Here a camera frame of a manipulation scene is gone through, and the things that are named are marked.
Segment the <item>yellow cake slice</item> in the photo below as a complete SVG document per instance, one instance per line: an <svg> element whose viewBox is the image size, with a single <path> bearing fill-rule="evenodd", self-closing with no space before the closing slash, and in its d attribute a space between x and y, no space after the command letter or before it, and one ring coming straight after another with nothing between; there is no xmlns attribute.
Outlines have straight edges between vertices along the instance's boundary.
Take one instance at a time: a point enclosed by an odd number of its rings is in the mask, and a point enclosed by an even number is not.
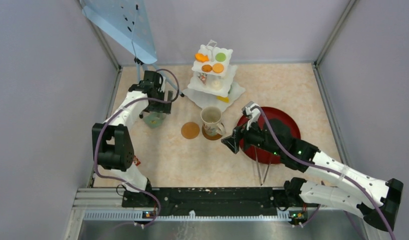
<svg viewBox="0 0 409 240"><path fill-rule="evenodd" d="M223 102L223 103L229 103L230 102L229 97L217 96L216 99Z"/></svg>

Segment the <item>white round mousse cake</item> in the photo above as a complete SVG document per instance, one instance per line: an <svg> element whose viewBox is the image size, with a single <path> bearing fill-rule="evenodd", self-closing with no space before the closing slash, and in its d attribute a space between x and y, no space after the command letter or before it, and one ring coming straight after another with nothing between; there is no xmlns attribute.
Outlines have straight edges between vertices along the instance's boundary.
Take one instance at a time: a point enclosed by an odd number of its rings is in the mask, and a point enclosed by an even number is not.
<svg viewBox="0 0 409 240"><path fill-rule="evenodd" d="M223 87L223 83L219 79L215 79L210 83L210 87L214 91L219 91Z"/></svg>

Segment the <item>cream floral mug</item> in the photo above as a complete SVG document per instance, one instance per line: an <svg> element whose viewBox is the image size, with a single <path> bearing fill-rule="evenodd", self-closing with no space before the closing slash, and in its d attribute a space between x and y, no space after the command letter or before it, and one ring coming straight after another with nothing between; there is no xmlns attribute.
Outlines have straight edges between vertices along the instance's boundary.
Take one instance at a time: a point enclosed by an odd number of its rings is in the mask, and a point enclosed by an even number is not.
<svg viewBox="0 0 409 240"><path fill-rule="evenodd" d="M208 106L201 110L200 118L204 132L208 136L225 135L226 129L222 124L222 111L216 106Z"/></svg>

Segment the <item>white strawberry cake slice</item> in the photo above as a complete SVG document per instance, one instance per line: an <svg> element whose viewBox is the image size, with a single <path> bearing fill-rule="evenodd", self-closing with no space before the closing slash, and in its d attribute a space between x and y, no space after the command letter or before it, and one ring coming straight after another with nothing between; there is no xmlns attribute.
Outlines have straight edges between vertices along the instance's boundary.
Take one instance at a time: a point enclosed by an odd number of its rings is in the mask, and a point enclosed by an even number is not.
<svg viewBox="0 0 409 240"><path fill-rule="evenodd" d="M207 74L206 73L199 73L197 75L198 79L201 81L201 83L205 86L207 84Z"/></svg>

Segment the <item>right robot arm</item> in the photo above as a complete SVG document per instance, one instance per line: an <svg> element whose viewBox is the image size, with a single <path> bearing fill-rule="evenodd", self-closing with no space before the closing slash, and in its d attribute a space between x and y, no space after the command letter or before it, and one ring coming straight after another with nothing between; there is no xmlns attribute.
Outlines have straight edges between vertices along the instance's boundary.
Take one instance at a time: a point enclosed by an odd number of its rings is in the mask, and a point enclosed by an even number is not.
<svg viewBox="0 0 409 240"><path fill-rule="evenodd" d="M269 123L238 125L221 142L234 154L249 147L263 150L278 156L291 170L332 184L326 186L293 177L283 185L284 203L290 206L326 205L354 214L380 231L394 230L404 187L401 181L365 175L333 159L315 145L294 137L280 120L270 119Z"/></svg>

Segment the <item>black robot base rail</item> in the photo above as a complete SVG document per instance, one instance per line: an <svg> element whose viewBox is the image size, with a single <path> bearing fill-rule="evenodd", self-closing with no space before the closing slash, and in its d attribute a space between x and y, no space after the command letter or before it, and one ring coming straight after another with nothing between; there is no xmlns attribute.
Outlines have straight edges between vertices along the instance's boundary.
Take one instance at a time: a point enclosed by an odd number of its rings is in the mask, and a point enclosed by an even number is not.
<svg viewBox="0 0 409 240"><path fill-rule="evenodd" d="M124 192L122 207L150 208L162 217L187 216L190 211L199 217L257 217L306 205L279 187L161 187L149 192L151 196Z"/></svg>

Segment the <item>orange fish-shaped cookie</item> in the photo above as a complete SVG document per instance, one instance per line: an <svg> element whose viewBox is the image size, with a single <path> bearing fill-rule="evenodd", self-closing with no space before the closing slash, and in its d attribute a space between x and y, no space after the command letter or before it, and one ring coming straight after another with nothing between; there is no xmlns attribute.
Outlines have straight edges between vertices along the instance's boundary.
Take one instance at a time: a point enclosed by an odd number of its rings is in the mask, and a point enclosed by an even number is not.
<svg viewBox="0 0 409 240"><path fill-rule="evenodd" d="M194 56L195 56L195 60L198 61L198 62L200 62L200 63L205 63L205 62L209 62L209 61L210 61L208 55L204 55L204 54L199 53L199 52L196 53Z"/></svg>

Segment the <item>mint green cup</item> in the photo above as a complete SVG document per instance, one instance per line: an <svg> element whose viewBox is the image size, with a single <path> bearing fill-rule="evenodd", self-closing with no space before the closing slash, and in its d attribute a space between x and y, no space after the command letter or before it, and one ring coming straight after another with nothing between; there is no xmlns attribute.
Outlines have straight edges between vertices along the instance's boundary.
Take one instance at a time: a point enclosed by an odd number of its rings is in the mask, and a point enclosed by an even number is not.
<svg viewBox="0 0 409 240"><path fill-rule="evenodd" d="M155 129L163 124L166 117L167 117L166 113L150 112L147 116L143 118L143 121L149 128Z"/></svg>

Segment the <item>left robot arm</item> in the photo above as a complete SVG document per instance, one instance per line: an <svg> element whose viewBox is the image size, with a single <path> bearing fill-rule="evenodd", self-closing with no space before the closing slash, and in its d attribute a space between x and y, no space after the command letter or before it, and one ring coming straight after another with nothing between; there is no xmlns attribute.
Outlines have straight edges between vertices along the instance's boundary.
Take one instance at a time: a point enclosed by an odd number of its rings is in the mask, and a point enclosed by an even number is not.
<svg viewBox="0 0 409 240"><path fill-rule="evenodd" d="M161 203L148 190L150 182L134 163L135 150L130 137L130 129L140 114L157 113L168 115L178 93L166 91L164 69L146 70L143 79L133 84L117 110L103 123L92 127L92 147L94 170L98 177L116 180L133 193L133 199L141 207Z"/></svg>

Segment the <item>round tan biscuit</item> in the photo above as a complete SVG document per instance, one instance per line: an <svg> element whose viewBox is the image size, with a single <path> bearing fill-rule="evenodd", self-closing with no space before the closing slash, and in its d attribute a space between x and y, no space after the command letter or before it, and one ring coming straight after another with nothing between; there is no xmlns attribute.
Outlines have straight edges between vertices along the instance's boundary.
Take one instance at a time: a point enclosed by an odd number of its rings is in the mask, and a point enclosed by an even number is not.
<svg viewBox="0 0 409 240"><path fill-rule="evenodd" d="M215 63L215 64L212 66L212 71L215 72L215 73L217 73L217 74L222 73L222 72L224 71L224 69L225 69L225 67L224 67L224 65L221 64L221 63Z"/></svg>

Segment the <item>orange chip cookie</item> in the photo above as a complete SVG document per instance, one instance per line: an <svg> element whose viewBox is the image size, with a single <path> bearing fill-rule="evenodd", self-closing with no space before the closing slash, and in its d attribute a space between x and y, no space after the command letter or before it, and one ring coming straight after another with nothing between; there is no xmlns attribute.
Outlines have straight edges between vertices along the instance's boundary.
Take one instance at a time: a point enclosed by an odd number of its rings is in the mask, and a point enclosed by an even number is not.
<svg viewBox="0 0 409 240"><path fill-rule="evenodd" d="M201 70L202 70L204 73L209 73L209 72L211 72L211 71L213 70L213 67L212 67L210 64L205 64L205 65L203 65L203 66L201 67Z"/></svg>

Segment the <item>metal serving tongs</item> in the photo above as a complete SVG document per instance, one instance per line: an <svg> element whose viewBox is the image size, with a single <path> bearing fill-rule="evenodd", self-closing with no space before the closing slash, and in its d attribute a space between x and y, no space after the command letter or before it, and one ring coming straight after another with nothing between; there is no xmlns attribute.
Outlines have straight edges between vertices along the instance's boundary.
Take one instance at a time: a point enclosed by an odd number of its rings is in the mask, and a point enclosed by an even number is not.
<svg viewBox="0 0 409 240"><path fill-rule="evenodd" d="M261 165L260 165L259 158L258 158L258 153L257 153L257 148L254 149L254 153L255 153L255 163L256 163L256 169L257 169L259 184L260 184L260 186L263 186L266 179L267 179L268 172L269 172L270 166L272 165L272 162L270 161L267 164L266 170L265 170L264 174L262 174L261 173Z"/></svg>

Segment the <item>green macaron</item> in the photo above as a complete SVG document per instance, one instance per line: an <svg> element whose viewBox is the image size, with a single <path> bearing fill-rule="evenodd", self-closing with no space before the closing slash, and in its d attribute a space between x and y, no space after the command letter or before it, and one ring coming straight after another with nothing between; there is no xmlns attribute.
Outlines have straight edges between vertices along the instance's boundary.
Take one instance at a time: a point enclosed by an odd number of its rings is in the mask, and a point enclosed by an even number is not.
<svg viewBox="0 0 409 240"><path fill-rule="evenodd" d="M223 52L218 52L215 56L214 56L215 61L217 62L224 62L227 59L227 55Z"/></svg>

